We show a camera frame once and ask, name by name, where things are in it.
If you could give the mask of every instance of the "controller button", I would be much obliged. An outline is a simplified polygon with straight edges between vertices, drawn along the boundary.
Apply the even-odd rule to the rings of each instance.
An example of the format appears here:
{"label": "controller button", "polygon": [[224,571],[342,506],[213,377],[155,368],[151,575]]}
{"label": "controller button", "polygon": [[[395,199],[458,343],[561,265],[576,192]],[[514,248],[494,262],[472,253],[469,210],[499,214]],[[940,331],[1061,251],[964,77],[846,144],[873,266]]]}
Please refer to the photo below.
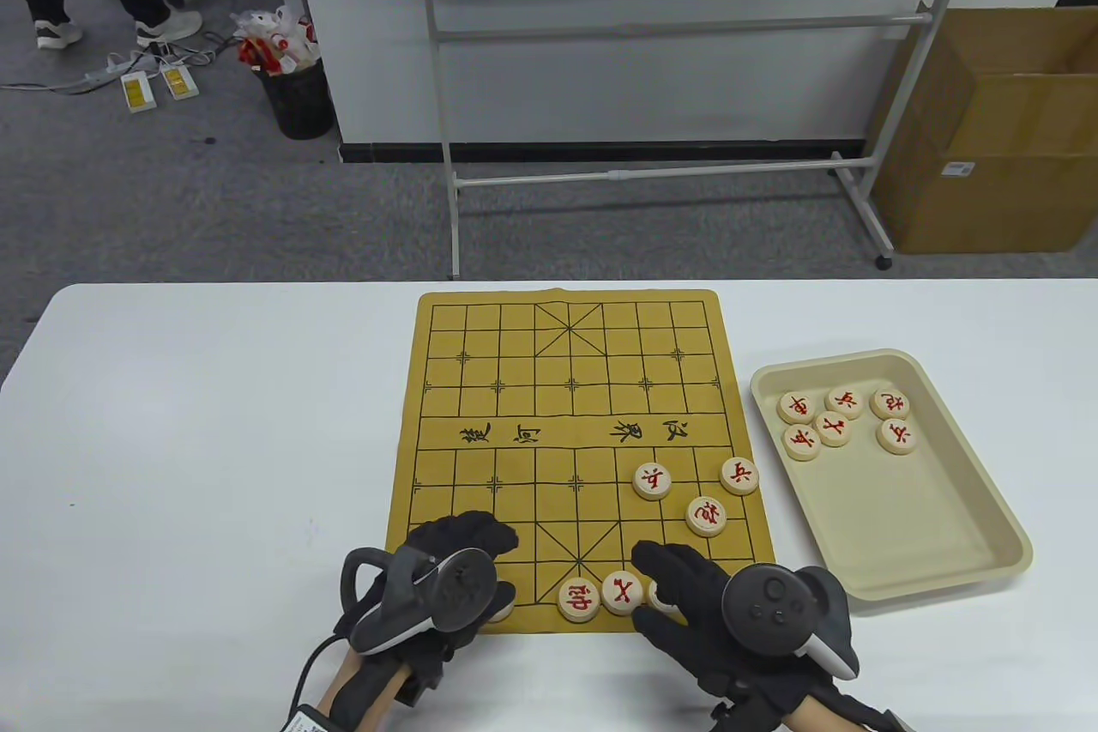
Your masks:
{"label": "controller button", "polygon": [[766,593],[766,597],[770,600],[781,600],[785,597],[785,584],[776,577],[772,577],[766,582],[765,587],[763,587],[763,592]]}

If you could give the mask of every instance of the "white wall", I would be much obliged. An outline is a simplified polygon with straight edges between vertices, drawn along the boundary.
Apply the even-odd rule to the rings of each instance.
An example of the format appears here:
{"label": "white wall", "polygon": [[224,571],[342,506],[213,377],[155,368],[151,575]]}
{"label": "white wall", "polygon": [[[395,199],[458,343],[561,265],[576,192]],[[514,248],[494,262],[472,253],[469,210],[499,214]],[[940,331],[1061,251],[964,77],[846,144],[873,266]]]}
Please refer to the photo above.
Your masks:
{"label": "white wall", "polygon": [[[1053,5],[1056,0],[955,0]],[[903,13],[918,0],[442,0],[444,29]],[[423,0],[309,0],[343,139],[438,139]],[[896,33],[447,45],[471,143],[860,138]]]}

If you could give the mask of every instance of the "wall baseboard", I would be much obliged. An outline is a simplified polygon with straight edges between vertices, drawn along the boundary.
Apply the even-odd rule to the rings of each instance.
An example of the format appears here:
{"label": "wall baseboard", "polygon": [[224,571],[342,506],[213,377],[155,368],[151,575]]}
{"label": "wall baseboard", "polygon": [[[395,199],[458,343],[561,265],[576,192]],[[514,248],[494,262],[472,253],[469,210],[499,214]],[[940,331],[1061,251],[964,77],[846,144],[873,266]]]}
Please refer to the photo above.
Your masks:
{"label": "wall baseboard", "polygon": [[[659,164],[862,156],[863,139],[729,139],[720,143],[452,144],[456,164]],[[340,144],[345,164],[441,164],[439,144]]]}

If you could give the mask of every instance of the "vr controller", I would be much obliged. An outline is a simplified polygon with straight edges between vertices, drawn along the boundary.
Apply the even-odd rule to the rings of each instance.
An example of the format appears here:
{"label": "vr controller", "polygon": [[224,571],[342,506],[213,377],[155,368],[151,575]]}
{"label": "vr controller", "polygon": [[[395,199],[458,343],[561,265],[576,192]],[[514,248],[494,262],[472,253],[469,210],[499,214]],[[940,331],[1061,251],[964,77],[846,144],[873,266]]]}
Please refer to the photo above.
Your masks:
{"label": "vr controller", "polygon": [[[362,655],[384,652],[430,629],[463,629],[483,613],[495,592],[495,564],[479,549],[441,560],[411,547],[395,554],[357,549],[347,555],[340,579],[345,613],[358,603],[356,577],[365,565],[384,572],[385,586],[381,601],[349,632],[350,645]],[[776,564],[752,564],[729,578],[721,613],[732,638],[755,654],[808,655],[840,680],[858,677],[847,592],[825,568],[791,572]]]}

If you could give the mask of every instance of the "xiangqi board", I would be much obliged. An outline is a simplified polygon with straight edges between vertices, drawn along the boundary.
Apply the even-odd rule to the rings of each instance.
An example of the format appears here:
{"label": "xiangqi board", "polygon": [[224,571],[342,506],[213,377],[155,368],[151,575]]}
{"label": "xiangqi board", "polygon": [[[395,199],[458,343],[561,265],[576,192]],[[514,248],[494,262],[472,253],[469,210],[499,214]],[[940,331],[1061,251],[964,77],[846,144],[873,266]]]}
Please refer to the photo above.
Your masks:
{"label": "xiangqi board", "polygon": [[[638,574],[628,559],[639,540],[691,544],[729,573],[773,562],[759,491],[721,486],[732,457],[751,460],[751,446],[714,293],[429,293],[416,316],[388,549],[419,523],[485,509],[520,541],[496,564],[518,592],[515,609],[489,631],[628,631],[629,619],[607,609],[565,620],[561,584]],[[632,488],[643,462],[671,474],[662,499]],[[685,520],[699,496],[727,514],[709,539]]]}

